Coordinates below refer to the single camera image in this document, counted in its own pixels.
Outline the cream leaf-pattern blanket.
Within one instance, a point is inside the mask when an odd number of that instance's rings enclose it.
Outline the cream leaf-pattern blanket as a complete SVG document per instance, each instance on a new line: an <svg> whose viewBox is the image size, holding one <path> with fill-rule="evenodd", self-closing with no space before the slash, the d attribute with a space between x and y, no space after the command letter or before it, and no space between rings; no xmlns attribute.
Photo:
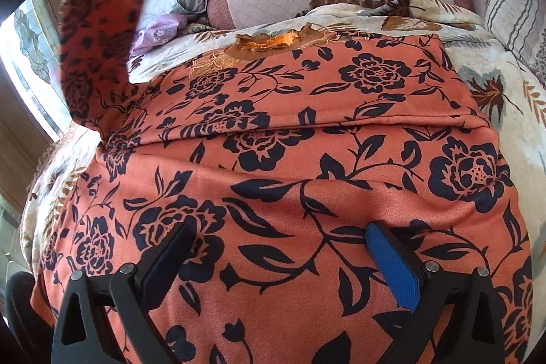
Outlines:
<svg viewBox="0 0 546 364"><path fill-rule="evenodd" d="M318 5L299 17L250 27L246 34L275 35L308 24L322 31L382 31L391 37L436 33L441 38L478 108L499 132L520 194L534 292L526 341L529 348L536 347L545 331L545 82L485 28L485 18L465 8L441 0L316 1ZM97 143L95 132L74 124L40 159L19 230L30 270L37 269L62 206Z"/></svg>

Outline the lilac floral cloth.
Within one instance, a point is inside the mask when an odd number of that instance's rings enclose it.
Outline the lilac floral cloth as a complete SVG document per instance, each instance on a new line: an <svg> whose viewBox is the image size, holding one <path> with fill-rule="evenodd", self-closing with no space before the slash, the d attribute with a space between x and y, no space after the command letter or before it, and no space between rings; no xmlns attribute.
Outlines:
<svg viewBox="0 0 546 364"><path fill-rule="evenodd" d="M144 29L136 32L130 47L130 56L145 55L156 47L172 41L187 23L188 18L185 15L168 14L157 17Z"/></svg>

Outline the striped floral side pillow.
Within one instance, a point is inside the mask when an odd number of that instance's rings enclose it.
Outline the striped floral side pillow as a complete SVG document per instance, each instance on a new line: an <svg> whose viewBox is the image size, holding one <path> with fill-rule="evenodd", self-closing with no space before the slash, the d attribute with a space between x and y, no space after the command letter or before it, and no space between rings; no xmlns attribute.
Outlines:
<svg viewBox="0 0 546 364"><path fill-rule="evenodd" d="M485 28L545 82L545 0L488 0Z"/></svg>

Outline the orange black floral garment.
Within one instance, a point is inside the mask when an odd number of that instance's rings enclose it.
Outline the orange black floral garment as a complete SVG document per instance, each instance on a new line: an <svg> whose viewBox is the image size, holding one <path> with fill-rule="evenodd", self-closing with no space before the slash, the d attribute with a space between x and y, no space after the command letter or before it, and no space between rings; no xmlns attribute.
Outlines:
<svg viewBox="0 0 546 364"><path fill-rule="evenodd" d="M190 251L152 320L182 363L374 363L407 324L365 245L490 273L503 359L532 317L516 165L437 34L303 25L151 81L126 68L143 0L64 0L61 86L101 140L41 255L53 327L70 277L114 274L178 225Z"/></svg>

